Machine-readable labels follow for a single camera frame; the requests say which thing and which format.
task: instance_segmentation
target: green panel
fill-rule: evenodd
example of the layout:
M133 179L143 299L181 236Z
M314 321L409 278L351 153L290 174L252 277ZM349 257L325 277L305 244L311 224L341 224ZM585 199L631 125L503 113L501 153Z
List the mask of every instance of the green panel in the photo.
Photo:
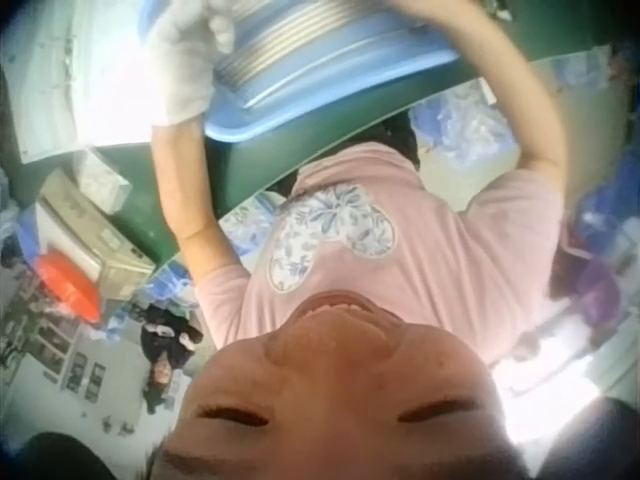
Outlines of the green panel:
M590 32L597 23L591 2L596 0L511 0L516 21L505 28L532 61L586 50L593 46ZM474 75L458 61L366 90L241 144L207 142L217 214L229 212L357 131ZM149 147L114 147L102 153L133 185L114 224L152 260L169 260L176 245L162 220ZM4 159L14 196L22 205L33 202L46 175L69 159L24 166L15 158Z

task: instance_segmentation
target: beige machine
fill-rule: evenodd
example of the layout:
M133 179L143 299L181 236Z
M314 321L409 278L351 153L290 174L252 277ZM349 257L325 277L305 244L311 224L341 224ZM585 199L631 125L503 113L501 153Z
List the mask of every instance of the beige machine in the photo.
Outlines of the beige machine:
M44 183L35 212L41 250L64 253L103 299L130 300L155 269L60 169Z

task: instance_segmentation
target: nose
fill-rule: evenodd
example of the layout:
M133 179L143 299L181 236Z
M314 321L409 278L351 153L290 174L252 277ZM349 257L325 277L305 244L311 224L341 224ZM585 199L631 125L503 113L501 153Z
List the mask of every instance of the nose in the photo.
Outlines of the nose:
M375 314L330 309L285 324L268 343L266 355L295 371L330 371L338 377L390 358L400 343L395 322Z

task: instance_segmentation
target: pink t-shirt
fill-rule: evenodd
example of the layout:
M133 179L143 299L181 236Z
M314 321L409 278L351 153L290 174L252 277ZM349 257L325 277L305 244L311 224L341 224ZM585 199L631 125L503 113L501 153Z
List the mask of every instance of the pink t-shirt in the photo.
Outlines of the pink t-shirt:
M301 170L253 275L226 267L196 294L218 347L277 329L313 294L350 290L491 362L540 320L562 215L560 193L522 170L455 213L400 154L363 144Z

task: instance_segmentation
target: floral pattern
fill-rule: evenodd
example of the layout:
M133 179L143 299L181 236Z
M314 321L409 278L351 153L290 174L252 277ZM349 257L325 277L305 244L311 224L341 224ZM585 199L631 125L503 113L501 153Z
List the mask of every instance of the floral pattern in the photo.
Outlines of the floral pattern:
M364 258L388 255L395 229L359 185L339 184L286 204L269 260L269 280L280 293L298 288L324 242L340 242Z

